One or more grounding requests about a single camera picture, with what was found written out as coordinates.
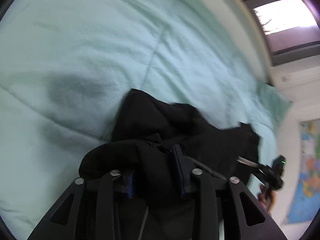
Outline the person right hand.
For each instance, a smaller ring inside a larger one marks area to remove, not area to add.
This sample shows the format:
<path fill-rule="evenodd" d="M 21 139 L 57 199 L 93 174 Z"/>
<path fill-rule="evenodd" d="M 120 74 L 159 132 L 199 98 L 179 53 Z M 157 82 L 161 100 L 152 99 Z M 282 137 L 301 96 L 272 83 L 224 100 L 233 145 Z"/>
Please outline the person right hand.
<path fill-rule="evenodd" d="M 263 194 L 265 186 L 260 184 L 260 192 L 257 195 L 258 202 L 263 206 L 263 208 L 269 213 L 272 213 L 272 209 L 276 204 L 277 194 L 275 191 L 271 191 L 267 196 Z"/>

